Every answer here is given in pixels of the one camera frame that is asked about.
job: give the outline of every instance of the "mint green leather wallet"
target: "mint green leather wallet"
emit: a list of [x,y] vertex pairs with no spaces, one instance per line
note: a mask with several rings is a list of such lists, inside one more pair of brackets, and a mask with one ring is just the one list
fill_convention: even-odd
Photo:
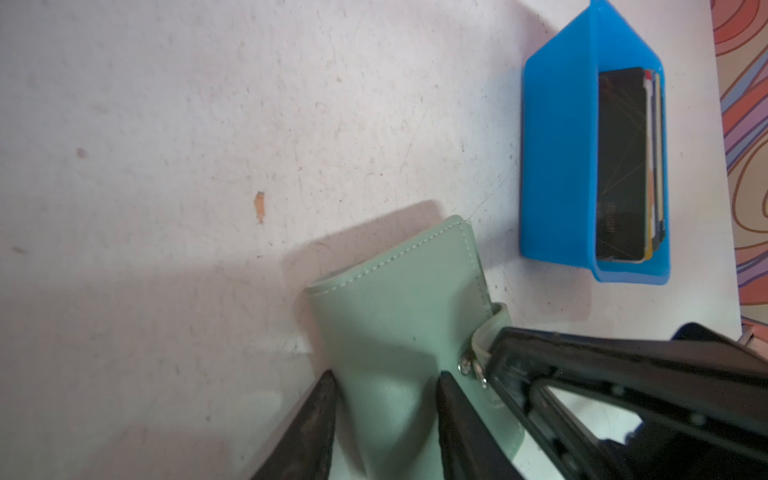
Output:
[[306,294],[369,478],[443,478],[435,407],[442,370],[512,459],[522,427],[490,389],[457,369],[471,344],[482,365],[495,331],[511,325],[506,307],[491,303],[461,217],[321,277]]

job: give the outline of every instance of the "colorful patterned fabric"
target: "colorful patterned fabric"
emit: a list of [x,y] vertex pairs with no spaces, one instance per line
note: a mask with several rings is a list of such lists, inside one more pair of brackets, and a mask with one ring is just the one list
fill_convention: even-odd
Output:
[[742,322],[768,340],[768,0],[710,0]]

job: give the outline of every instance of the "white surface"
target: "white surface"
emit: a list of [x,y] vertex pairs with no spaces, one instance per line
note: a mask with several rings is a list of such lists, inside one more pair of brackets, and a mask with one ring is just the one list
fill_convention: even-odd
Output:
[[667,73],[663,287],[518,254],[521,66],[584,0],[3,2],[0,478],[247,478],[324,367],[303,284],[453,213],[521,326],[738,337],[709,2],[615,3]]

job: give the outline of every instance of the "blue box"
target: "blue box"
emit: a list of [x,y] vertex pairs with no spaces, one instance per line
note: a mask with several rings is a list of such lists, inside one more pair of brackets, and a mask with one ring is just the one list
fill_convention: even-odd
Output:
[[655,70],[664,98],[661,61],[606,0],[592,0],[525,63],[520,250],[532,259],[588,268],[601,282],[663,285],[670,275],[666,121],[666,238],[643,263],[595,256],[598,72],[632,67]]

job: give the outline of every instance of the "stack of cards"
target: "stack of cards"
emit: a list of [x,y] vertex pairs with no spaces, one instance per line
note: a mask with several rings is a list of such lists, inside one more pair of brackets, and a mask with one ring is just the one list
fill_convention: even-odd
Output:
[[666,234],[659,74],[627,68],[600,73],[598,260],[650,260]]

